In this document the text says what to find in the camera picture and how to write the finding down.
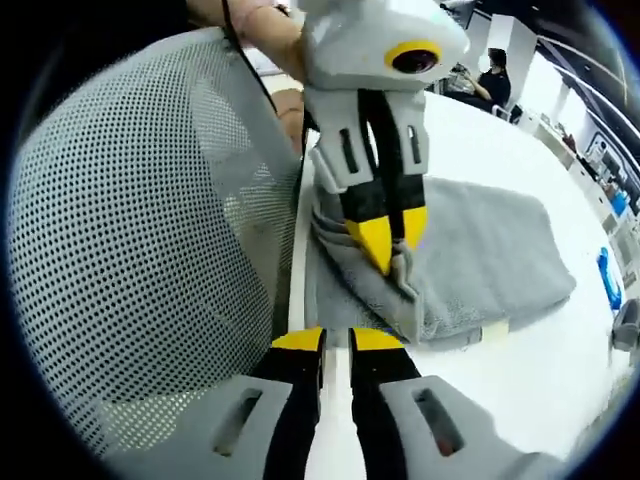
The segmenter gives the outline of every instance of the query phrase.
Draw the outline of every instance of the office chair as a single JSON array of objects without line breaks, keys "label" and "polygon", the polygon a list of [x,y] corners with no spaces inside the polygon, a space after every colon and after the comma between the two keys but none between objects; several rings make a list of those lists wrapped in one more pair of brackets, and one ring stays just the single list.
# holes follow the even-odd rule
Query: office chair
[{"label": "office chair", "polygon": [[95,76],[22,145],[8,262],[22,337],[97,455],[149,448],[286,323],[299,158],[221,31]]}]

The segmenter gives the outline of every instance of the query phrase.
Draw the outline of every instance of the gray towel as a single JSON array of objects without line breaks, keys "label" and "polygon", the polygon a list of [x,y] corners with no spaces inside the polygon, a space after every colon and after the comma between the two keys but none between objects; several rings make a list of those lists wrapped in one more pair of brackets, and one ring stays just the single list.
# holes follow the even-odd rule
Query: gray towel
[{"label": "gray towel", "polygon": [[425,200],[421,245],[395,245],[385,278],[348,235],[338,197],[316,188],[307,324],[387,325],[410,342],[447,348],[479,341],[482,326],[498,320],[510,330],[528,325],[569,298],[576,283],[537,199],[425,177]]}]

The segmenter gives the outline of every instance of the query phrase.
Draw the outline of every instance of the white desk surface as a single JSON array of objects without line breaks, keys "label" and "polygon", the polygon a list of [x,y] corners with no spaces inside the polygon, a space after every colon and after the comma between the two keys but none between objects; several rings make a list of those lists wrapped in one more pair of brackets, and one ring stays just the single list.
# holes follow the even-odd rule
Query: white desk surface
[{"label": "white desk surface", "polygon": [[[596,267],[607,236],[569,173],[540,141],[480,110],[426,95],[429,175],[540,199],[577,288],[561,311],[503,338],[444,353],[407,350],[422,375],[442,377],[489,411],[505,441],[566,459],[606,406],[616,379],[628,371],[628,354],[608,348],[613,316]],[[613,273],[621,283],[617,265]],[[348,371],[348,352],[328,352],[307,478],[365,478]]]}]

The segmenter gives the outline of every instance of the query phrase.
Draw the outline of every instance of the black cable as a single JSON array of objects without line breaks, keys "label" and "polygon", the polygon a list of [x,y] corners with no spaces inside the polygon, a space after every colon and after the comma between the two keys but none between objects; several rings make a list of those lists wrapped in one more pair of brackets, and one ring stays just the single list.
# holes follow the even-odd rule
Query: black cable
[{"label": "black cable", "polygon": [[276,108],[275,103],[273,103],[273,99],[271,98],[271,95],[269,95],[269,92],[267,91],[267,87],[265,87],[264,83],[262,83],[262,80],[260,79],[260,75],[258,75],[258,72],[256,72],[256,69],[253,68],[253,65],[251,65],[251,62],[247,58],[247,55],[244,53],[244,50],[242,49],[242,45],[240,44],[240,38],[238,37],[238,33],[236,32],[236,29],[234,28],[233,23],[231,22],[231,11],[229,10],[228,0],[222,0],[222,10],[224,12],[224,23],[226,24],[225,31],[227,32],[227,37],[229,38],[229,42],[231,42],[231,44],[238,51],[238,54],[240,54],[242,61],[245,63],[245,65],[251,72],[251,75],[253,75],[253,78],[256,79],[256,81],[258,82],[258,85],[260,85],[260,88],[262,89],[262,93],[264,93],[264,95],[269,99],[269,103],[273,107],[273,111],[278,113],[278,109]]}]

